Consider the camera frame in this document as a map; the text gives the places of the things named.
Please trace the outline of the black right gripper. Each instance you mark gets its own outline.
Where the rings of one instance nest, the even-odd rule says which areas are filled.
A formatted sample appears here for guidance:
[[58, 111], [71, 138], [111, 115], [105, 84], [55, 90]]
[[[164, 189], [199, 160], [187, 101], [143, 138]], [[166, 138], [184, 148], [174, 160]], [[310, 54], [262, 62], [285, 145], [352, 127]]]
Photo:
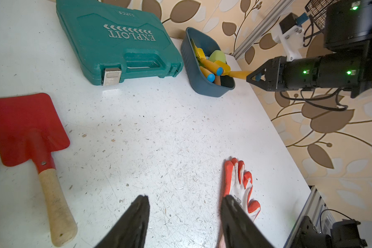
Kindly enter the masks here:
[[287, 64], [284, 56], [267, 60], [263, 65], [247, 76], [246, 81], [268, 92], [282, 92], [285, 90], [283, 71]]

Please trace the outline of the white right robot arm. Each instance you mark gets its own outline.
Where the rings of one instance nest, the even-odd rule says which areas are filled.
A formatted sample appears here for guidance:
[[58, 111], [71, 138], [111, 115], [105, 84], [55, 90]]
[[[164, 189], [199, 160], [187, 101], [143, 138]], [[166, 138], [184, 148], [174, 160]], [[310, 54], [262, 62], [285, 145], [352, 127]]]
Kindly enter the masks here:
[[[329, 54], [301, 56], [306, 21], [323, 35]], [[372, 86], [372, 1], [310, 1], [303, 15], [290, 13], [277, 24], [272, 39], [286, 54], [250, 73], [252, 85], [268, 92], [339, 88], [351, 98]]]

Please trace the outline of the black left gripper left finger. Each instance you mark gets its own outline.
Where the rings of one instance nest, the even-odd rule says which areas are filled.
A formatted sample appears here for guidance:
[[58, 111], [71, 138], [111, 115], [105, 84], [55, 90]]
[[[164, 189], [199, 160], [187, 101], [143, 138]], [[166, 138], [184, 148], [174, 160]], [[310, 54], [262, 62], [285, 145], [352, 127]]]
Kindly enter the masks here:
[[96, 248], [143, 248], [145, 246], [150, 204], [139, 195]]

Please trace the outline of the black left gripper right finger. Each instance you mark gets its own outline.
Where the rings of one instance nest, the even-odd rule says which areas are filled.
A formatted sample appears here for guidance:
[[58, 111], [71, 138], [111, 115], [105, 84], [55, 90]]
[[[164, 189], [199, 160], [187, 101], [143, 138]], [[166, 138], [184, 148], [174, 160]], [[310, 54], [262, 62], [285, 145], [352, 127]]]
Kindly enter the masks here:
[[273, 248], [230, 195], [222, 200], [221, 222], [227, 248]]

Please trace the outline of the red shovel wooden handle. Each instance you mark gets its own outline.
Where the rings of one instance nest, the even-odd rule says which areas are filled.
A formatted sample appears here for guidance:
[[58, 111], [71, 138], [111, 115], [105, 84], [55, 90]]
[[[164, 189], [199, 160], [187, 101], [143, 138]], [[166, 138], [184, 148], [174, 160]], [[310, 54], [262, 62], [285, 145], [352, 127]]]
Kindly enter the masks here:
[[43, 190], [51, 240], [62, 247], [77, 235], [77, 224], [65, 199], [52, 153], [70, 140], [46, 93], [0, 98], [0, 156], [13, 167], [32, 160]]

